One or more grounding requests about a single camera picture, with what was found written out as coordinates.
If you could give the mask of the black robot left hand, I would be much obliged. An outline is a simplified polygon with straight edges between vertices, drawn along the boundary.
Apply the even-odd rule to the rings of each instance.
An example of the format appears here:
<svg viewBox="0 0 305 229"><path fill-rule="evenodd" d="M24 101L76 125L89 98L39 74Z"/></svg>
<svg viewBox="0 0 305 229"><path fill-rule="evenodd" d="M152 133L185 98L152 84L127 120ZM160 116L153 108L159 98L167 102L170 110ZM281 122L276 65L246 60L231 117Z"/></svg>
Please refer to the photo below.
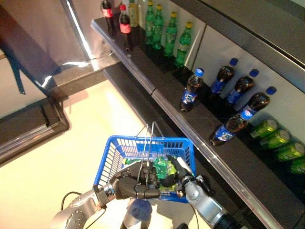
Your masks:
<svg viewBox="0 0 305 229"><path fill-rule="evenodd" d="M110 179L117 199L158 198L160 182L152 162L134 162L122 168Z"/></svg>

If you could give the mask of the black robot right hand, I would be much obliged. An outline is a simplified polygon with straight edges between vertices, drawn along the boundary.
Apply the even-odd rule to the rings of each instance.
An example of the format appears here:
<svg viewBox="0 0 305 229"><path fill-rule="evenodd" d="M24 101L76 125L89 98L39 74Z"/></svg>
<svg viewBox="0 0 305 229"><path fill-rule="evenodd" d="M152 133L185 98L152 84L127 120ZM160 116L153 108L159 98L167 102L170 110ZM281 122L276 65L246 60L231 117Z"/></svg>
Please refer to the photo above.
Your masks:
<svg viewBox="0 0 305 229"><path fill-rule="evenodd" d="M181 157L172 155L160 156L154 162L160 191L175 191L185 176L193 175Z"/></svg>

